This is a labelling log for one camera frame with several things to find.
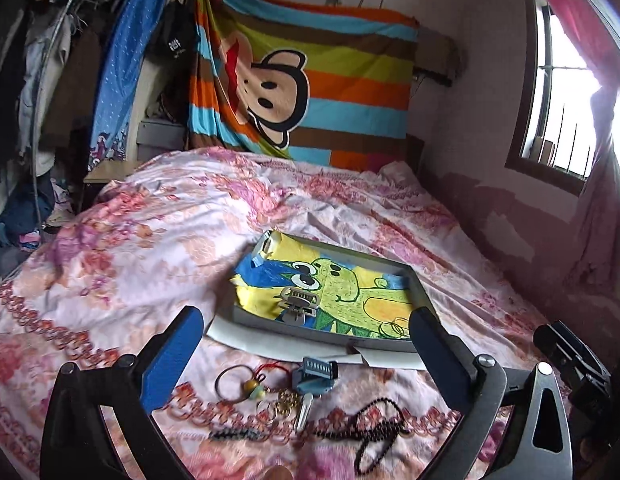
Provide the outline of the colourful cartoon drawing paper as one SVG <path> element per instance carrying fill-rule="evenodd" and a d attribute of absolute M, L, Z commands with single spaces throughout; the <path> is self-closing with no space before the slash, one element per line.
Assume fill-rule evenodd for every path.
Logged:
<path fill-rule="evenodd" d="M 305 240 L 270 230 L 240 260 L 232 283 L 238 305 L 266 321 L 280 322 L 276 296 L 289 286 L 319 296 L 316 320 L 302 328 L 381 340 L 408 336 L 409 279 L 398 271 L 348 262 L 342 248 L 331 256 Z"/>

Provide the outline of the blue kids smartwatch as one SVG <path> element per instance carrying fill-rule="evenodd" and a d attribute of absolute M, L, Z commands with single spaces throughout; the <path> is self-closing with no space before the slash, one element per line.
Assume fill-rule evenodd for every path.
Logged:
<path fill-rule="evenodd" d="M 321 361 L 306 356 L 301 366 L 292 371 L 292 387 L 302 396 L 311 393 L 312 396 L 322 396 L 334 388 L 338 378 L 338 363 L 336 361 Z"/>

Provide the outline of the pink floral bedspread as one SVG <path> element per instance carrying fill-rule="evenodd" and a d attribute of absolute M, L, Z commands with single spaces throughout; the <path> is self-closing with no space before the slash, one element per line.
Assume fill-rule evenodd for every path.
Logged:
<path fill-rule="evenodd" d="M 544 317 L 514 292 L 404 162 L 378 172 L 339 170 L 223 148 L 174 152 L 112 182 L 0 286 L 0 449 L 37 479 L 48 399 L 63 362 L 112 364 L 162 332 L 183 306 L 206 325 L 234 266 L 277 229 L 410 264 L 446 329 L 473 353 L 529 370 L 544 359 Z M 220 404 L 214 380 L 265 359 L 203 339 L 156 420 L 197 479 L 262 479 L 274 466 L 295 479 L 355 479 L 353 442 L 297 437 L 254 404 Z M 340 429 L 377 398 L 403 410 L 408 435 L 361 479 L 415 479 L 450 434 L 450 410 L 426 372 L 342 367 L 310 419 Z M 216 427 L 252 426 L 264 440 L 211 441 Z"/>

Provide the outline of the silver snap hair clip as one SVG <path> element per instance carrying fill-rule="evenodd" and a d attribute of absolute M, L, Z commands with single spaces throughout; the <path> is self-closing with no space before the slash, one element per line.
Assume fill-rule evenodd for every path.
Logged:
<path fill-rule="evenodd" d="M 297 434 L 301 434 L 304 431 L 304 427 L 307 425 L 313 400 L 314 395 L 310 392 L 305 393 L 301 398 L 295 422 L 295 431 Z"/>

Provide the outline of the white paper sheet under box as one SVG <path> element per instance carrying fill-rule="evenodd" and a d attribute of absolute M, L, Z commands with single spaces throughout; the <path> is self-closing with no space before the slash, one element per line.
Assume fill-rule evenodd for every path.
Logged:
<path fill-rule="evenodd" d="M 334 344 L 321 344 L 241 326 L 221 314 L 214 317 L 206 335 L 219 344 L 275 361 L 301 362 L 303 358 L 315 358 L 336 361 L 339 364 L 365 364 L 388 370 L 426 370 L 417 353 L 348 349 Z"/>

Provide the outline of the grey claw hair clip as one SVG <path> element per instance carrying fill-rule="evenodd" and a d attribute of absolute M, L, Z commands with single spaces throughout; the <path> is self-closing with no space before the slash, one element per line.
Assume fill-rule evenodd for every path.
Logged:
<path fill-rule="evenodd" d="M 276 296 L 281 312 L 278 321 L 295 326 L 311 327 L 319 311 L 319 296 L 314 292 L 286 286 Z"/>

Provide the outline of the grey shallow cardboard box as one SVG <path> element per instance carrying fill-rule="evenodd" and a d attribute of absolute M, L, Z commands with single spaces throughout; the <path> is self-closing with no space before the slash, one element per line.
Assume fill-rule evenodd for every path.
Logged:
<path fill-rule="evenodd" d="M 412 312 L 436 313 L 407 264 L 277 230 L 259 237 L 232 283 L 234 322 L 321 344 L 412 352 Z"/>

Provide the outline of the barred window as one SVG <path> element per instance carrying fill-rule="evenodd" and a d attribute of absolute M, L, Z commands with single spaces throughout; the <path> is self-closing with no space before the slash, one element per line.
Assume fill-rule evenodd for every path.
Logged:
<path fill-rule="evenodd" d="M 548 0 L 524 0 L 524 8 L 522 99 L 505 167 L 577 195 L 593 167 L 598 83 Z"/>

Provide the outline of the blue dotted hanging fabric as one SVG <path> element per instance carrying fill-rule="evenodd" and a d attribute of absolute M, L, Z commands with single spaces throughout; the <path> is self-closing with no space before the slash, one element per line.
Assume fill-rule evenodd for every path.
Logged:
<path fill-rule="evenodd" d="M 124 159 L 144 53 L 166 0 L 124 0 L 110 34 L 98 83 L 88 169 Z"/>

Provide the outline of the grey storage box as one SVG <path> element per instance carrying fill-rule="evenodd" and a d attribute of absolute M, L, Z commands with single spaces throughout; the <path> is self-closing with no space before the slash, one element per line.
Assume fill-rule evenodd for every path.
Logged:
<path fill-rule="evenodd" d="M 177 151 L 184 148 L 185 137 L 185 128 L 175 122 L 145 118 L 139 123 L 136 144 L 141 148 L 162 148 L 167 151 Z"/>

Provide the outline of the striped monkey cartoon blanket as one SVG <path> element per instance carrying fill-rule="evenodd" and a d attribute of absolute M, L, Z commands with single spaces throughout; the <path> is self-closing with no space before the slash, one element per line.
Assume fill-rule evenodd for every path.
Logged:
<path fill-rule="evenodd" d="M 387 9 L 195 0 L 191 148 L 376 171 L 406 159 L 418 23 Z"/>

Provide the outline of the pink window curtain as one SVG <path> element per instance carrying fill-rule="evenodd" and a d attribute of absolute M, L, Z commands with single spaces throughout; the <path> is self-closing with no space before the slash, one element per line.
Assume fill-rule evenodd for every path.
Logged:
<path fill-rule="evenodd" d="M 620 234 L 620 169 L 614 152 L 614 107 L 620 96 L 620 49 L 589 0 L 549 0 L 568 39 L 600 88 L 590 99 L 595 150 L 572 218 L 575 251 L 565 281 L 608 287 Z"/>

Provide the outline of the hanging clothes rack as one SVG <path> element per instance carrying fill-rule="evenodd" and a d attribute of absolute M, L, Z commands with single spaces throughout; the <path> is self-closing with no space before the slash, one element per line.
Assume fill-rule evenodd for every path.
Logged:
<path fill-rule="evenodd" d="M 92 114 L 103 34 L 122 0 L 0 0 L 0 270 L 36 248 L 55 166 Z"/>

